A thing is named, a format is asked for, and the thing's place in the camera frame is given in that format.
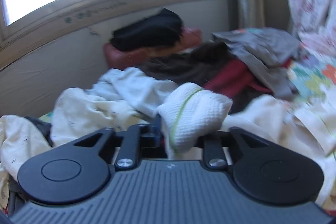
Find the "grey cloth garment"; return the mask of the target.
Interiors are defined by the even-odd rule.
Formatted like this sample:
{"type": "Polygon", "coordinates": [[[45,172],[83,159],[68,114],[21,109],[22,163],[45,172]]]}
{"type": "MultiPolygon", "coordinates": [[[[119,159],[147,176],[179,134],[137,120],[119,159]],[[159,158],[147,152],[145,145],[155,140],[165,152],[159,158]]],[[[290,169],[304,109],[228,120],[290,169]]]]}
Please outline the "grey cloth garment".
{"type": "Polygon", "coordinates": [[[247,28],[215,32],[213,40],[224,42],[276,98],[294,98],[297,89],[288,79],[284,65],[301,56],[301,45],[291,34],[274,28],[247,28]]]}

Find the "pink patterned white blanket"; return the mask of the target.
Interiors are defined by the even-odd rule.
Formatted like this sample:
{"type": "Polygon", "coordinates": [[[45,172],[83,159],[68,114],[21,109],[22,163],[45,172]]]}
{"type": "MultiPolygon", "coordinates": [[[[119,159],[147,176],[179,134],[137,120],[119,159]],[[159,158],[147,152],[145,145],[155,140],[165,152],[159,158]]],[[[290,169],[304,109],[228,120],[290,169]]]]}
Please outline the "pink patterned white blanket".
{"type": "Polygon", "coordinates": [[[312,50],[335,56],[335,0],[288,0],[299,39],[312,50]]]}

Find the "floral quilted bedspread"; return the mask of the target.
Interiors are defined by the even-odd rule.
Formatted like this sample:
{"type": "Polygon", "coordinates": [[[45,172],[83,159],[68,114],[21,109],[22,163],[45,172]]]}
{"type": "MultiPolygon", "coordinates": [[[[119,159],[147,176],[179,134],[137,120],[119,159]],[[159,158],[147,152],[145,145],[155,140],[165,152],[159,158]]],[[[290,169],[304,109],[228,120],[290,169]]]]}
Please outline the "floral quilted bedspread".
{"type": "Polygon", "coordinates": [[[320,61],[312,51],[301,45],[301,56],[292,59],[287,69],[288,79],[297,89],[291,101],[314,103],[325,97],[324,90],[334,86],[333,80],[322,72],[330,64],[320,61]]]}

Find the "pale printed cream garment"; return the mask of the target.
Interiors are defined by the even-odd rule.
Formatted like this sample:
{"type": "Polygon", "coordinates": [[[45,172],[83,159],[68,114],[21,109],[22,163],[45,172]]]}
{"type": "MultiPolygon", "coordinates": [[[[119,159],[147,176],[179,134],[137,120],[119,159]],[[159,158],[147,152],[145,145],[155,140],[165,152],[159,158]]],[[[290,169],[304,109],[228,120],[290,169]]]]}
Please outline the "pale printed cream garment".
{"type": "Polygon", "coordinates": [[[29,158],[103,127],[117,131],[154,118],[178,85],[156,80],[138,68],[111,69],[91,89],[69,88],[45,123],[17,115],[1,117],[1,209],[9,201],[9,179],[29,158]]]}

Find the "red leather cushion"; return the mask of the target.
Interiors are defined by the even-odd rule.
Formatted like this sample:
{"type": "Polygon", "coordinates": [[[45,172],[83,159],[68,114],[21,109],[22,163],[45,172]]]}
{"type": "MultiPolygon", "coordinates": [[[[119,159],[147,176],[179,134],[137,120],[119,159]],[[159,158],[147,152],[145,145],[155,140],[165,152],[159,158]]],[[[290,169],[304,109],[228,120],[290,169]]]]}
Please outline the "red leather cushion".
{"type": "Polygon", "coordinates": [[[105,61],[109,69],[124,70],[128,67],[135,67],[155,57],[165,57],[174,53],[200,46],[203,40],[203,33],[197,28],[184,28],[179,42],[173,47],[152,47],[139,48],[130,52],[122,52],[112,44],[103,46],[105,61]]]}

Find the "cream knit baby cardigan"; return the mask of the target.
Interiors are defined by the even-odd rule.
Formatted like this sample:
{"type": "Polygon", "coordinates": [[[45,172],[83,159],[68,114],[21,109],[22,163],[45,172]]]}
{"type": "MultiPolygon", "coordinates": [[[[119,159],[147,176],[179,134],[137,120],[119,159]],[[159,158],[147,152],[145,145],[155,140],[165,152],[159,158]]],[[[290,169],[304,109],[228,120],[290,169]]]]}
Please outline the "cream knit baby cardigan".
{"type": "Polygon", "coordinates": [[[230,115],[226,96],[186,83],[157,108],[162,118],[169,159],[184,159],[198,137],[239,127],[314,160],[324,182],[316,203],[335,210],[335,88],[311,105],[293,108],[269,95],[259,96],[241,112],[230,115]]]}

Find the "red garment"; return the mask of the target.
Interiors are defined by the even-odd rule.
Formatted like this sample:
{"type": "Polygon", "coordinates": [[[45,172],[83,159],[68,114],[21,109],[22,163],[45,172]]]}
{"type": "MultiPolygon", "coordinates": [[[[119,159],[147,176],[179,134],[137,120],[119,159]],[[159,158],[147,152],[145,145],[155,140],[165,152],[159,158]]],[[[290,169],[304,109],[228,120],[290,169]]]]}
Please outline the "red garment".
{"type": "Polygon", "coordinates": [[[291,100],[297,89],[287,76],[290,63],[291,58],[288,58],[273,68],[264,64],[252,68],[238,59],[233,59],[203,87],[230,98],[252,89],[273,94],[274,97],[283,100],[291,100]]]}

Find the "black garment on cushion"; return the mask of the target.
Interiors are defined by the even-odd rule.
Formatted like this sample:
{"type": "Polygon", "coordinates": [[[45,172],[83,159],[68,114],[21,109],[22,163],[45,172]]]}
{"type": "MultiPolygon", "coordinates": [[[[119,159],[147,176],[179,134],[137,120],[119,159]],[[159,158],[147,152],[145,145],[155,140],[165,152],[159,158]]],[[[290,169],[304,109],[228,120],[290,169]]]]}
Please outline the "black garment on cushion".
{"type": "Polygon", "coordinates": [[[153,16],[115,30],[109,42],[122,52],[140,48],[172,47],[180,41],[182,30],[183,21],[179,15],[168,9],[161,9],[153,16]]]}

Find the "dark brown garment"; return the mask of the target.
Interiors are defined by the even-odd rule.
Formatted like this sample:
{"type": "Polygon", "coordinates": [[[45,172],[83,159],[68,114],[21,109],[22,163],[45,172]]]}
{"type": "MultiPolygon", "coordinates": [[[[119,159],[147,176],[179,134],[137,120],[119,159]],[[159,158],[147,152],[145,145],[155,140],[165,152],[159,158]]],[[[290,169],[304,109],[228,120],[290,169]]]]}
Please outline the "dark brown garment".
{"type": "MultiPolygon", "coordinates": [[[[233,59],[237,58],[229,52],[225,43],[208,43],[190,53],[152,58],[137,67],[157,80],[171,80],[177,85],[194,83],[203,87],[233,59]]],[[[231,98],[233,105],[230,113],[244,110],[253,99],[262,94],[250,89],[234,96],[231,98]]]]}

